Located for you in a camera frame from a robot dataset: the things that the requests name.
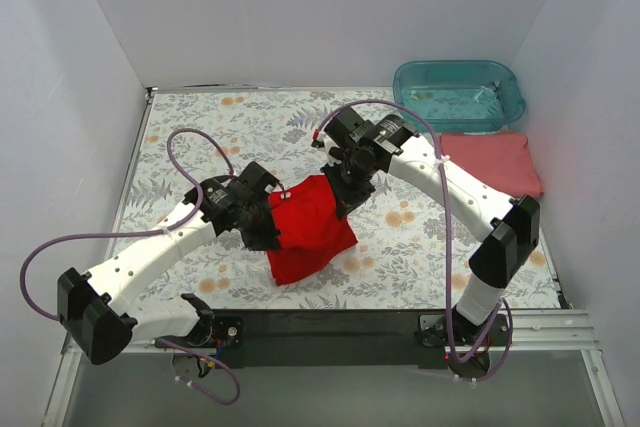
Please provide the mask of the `red t shirt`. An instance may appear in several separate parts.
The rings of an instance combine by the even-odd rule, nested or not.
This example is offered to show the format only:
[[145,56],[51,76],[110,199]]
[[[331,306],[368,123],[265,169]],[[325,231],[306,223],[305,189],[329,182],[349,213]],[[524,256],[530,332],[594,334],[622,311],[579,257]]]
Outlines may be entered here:
[[357,244],[347,219],[337,215],[328,179],[312,175],[285,192],[269,195],[280,248],[267,253],[278,286],[323,270],[338,254]]

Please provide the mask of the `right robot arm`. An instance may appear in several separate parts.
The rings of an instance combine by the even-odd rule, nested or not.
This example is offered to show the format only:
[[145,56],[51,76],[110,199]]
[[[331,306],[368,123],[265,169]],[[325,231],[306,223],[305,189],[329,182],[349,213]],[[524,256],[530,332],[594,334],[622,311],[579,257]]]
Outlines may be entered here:
[[[420,133],[395,114],[373,123],[346,104],[321,121],[312,145],[327,156],[321,170],[341,218],[369,199],[377,172],[408,183],[444,208],[445,314],[424,337],[451,347],[483,346],[504,304],[504,291],[538,246],[539,202],[491,188],[445,156],[434,129]],[[470,280],[457,301],[451,294],[454,219],[480,242],[469,260]]]

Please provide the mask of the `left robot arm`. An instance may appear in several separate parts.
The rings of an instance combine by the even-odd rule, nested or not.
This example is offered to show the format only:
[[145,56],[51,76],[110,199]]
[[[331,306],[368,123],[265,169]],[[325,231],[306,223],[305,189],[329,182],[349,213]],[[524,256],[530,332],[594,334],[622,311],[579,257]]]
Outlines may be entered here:
[[210,344],[215,314],[195,294],[150,304],[138,297],[187,254],[226,231],[238,230],[249,250],[279,249],[269,195],[280,184],[256,162],[237,176],[202,181],[159,223],[159,235],[132,243],[85,273],[71,268],[59,277],[61,325],[94,365],[112,360],[132,342],[170,337],[187,347]]

